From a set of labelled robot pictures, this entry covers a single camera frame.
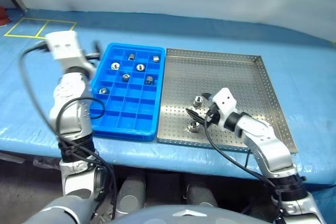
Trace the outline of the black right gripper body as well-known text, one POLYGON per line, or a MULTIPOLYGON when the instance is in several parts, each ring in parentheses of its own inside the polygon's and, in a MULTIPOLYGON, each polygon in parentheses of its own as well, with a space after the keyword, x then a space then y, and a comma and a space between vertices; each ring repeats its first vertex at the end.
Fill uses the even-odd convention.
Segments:
POLYGON ((215 103, 212 103, 206 112, 206 115, 208 118, 206 119, 206 122, 208 125, 215 124, 217 125, 221 119, 220 113, 219 113, 219 108, 215 103))

